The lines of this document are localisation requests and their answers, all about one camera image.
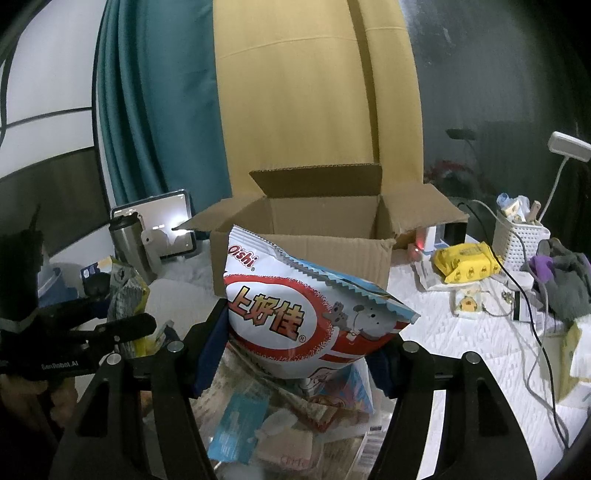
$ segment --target teal curtain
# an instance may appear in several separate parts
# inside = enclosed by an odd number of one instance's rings
[[[196,212],[231,196],[212,0],[108,0],[96,74],[118,205],[187,189]]]

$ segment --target tablet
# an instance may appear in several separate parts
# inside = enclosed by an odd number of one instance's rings
[[[186,190],[176,190],[115,207],[111,210],[111,218],[134,212],[138,212],[144,230],[162,232],[158,236],[160,257],[174,257],[195,250],[195,239],[191,231],[173,230],[191,218],[191,204]]]

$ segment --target gray cloth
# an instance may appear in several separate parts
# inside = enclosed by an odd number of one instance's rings
[[[571,252],[559,240],[542,240],[538,255],[553,261],[553,278],[544,285],[548,291],[548,305],[556,316],[570,323],[591,314],[591,266],[584,254]]]

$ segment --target barcode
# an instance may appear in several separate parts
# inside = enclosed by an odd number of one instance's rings
[[[386,432],[368,432],[361,445],[361,454],[355,462],[353,470],[356,472],[370,473],[378,459],[379,451],[386,438]]]

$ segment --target oishi logo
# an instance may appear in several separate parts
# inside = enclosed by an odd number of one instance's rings
[[[247,252],[240,245],[232,245],[228,248],[228,255],[233,256],[236,260],[240,261],[245,267],[248,267],[251,270],[254,270],[253,265],[258,260],[258,257],[254,252]]]

